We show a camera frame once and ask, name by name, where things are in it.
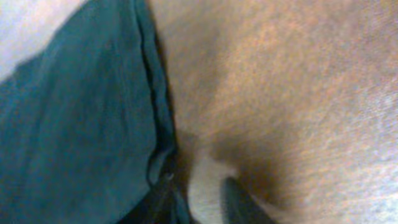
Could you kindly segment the dark green t-shirt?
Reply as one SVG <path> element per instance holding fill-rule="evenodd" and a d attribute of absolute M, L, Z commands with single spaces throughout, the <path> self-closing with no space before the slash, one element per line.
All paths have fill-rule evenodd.
<path fill-rule="evenodd" d="M 147 4 L 90 1 L 1 85 L 1 222 L 117 223 L 176 150 Z"/>

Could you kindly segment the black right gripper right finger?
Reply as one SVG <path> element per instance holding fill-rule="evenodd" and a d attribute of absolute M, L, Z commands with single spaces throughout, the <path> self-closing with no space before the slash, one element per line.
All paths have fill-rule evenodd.
<path fill-rule="evenodd" d="M 221 208 L 224 224 L 276 224 L 242 185 L 233 177 L 221 184 Z"/>

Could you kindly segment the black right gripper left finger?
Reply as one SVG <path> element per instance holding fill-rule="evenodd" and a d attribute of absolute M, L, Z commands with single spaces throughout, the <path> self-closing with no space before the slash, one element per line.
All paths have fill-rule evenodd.
<path fill-rule="evenodd" d="M 117 224 L 170 223 L 173 200 L 172 174 L 166 174 L 152 186 L 150 192 Z"/>

